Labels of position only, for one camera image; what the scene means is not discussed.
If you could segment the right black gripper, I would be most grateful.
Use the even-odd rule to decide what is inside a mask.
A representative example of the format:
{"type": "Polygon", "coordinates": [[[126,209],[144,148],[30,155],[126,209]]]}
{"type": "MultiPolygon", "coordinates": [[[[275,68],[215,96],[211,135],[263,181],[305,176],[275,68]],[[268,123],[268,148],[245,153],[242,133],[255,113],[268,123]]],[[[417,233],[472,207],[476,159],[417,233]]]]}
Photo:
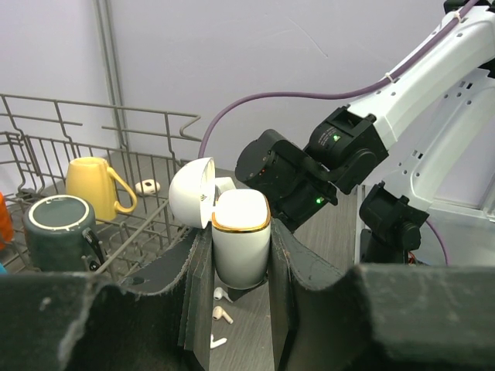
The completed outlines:
{"type": "Polygon", "coordinates": [[[309,182],[300,183],[287,196],[270,199],[271,213],[290,232],[295,232],[326,204],[337,205],[336,193],[337,188],[331,184],[317,189],[309,182]]]}

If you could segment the white earbud charging case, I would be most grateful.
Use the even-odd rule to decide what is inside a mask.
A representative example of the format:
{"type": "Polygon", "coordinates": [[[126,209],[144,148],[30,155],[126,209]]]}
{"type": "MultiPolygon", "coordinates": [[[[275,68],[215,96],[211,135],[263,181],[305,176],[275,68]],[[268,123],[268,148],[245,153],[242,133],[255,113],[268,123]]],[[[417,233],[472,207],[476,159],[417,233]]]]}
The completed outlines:
{"type": "Polygon", "coordinates": [[[213,158],[184,165],[169,186],[172,214],[182,224],[211,228],[214,264],[229,288],[260,284],[267,270],[271,210],[259,191],[238,189],[232,178],[216,177],[213,158]]]}

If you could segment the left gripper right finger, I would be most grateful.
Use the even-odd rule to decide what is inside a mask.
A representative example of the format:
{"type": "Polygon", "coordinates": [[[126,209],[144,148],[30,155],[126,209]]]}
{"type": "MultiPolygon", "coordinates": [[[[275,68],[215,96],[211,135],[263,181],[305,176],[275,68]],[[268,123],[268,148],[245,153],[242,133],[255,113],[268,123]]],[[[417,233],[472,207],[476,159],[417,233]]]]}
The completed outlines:
{"type": "Polygon", "coordinates": [[[271,223],[277,370],[492,370],[494,270],[360,264],[341,272],[271,223]]]}

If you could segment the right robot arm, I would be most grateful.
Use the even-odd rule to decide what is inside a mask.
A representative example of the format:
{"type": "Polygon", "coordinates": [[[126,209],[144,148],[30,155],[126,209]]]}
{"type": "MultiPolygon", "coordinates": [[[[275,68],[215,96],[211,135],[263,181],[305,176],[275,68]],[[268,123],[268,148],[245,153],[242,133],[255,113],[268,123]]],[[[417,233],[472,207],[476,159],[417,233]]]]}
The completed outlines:
{"type": "Polygon", "coordinates": [[[304,148],[268,129],[241,152],[237,179],[262,192],[289,230],[386,163],[359,209],[360,257],[404,263],[420,247],[435,194],[494,117],[494,5],[448,1],[445,10],[425,56],[337,108],[304,148]]]}

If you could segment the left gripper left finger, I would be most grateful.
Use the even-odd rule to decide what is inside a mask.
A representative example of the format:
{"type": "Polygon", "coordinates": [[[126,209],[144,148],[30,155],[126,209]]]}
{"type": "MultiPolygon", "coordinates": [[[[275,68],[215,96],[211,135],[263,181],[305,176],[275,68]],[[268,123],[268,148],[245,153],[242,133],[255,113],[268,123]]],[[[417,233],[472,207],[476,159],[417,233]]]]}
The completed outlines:
{"type": "Polygon", "coordinates": [[[188,230],[121,284],[96,274],[1,277],[3,370],[206,370],[212,236],[188,230]]]}

